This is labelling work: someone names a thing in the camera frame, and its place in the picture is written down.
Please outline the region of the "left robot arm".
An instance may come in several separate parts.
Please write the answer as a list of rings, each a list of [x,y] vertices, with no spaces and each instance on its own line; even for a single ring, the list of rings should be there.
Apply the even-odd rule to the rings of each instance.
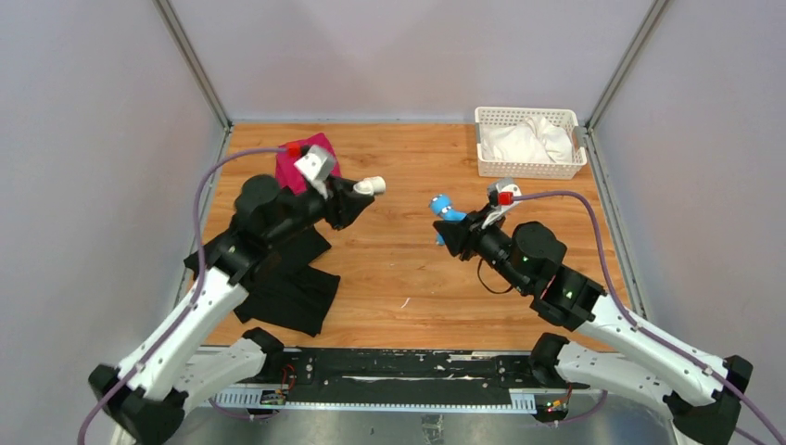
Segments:
[[[296,195],[270,175],[246,180],[228,231],[210,249],[197,250],[196,280],[187,295],[119,364],[100,364],[89,375],[103,411],[137,443],[163,444],[224,388],[251,377],[276,381],[284,371],[284,346],[261,328],[224,352],[188,362],[217,324],[271,275],[285,242],[319,221],[335,230],[348,227],[386,188],[380,176],[353,181],[328,175]]]

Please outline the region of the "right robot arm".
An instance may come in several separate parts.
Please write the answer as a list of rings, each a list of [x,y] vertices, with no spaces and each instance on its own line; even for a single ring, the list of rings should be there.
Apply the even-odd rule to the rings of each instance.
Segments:
[[[602,359],[566,337],[546,333],[532,350],[535,383],[581,383],[626,397],[670,421],[698,444],[728,444],[737,432],[753,366],[738,355],[719,357],[673,337],[621,304],[599,283],[563,264],[566,246],[540,222],[511,235],[495,213],[441,210],[433,226],[450,255],[478,257],[523,296],[548,323],[613,347]]]

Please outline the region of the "blue water faucet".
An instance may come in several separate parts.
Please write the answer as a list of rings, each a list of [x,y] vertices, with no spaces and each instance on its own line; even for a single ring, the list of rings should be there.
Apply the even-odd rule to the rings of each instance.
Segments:
[[[432,213],[443,221],[460,222],[466,217],[466,213],[453,207],[452,200],[445,194],[433,197],[428,208]]]

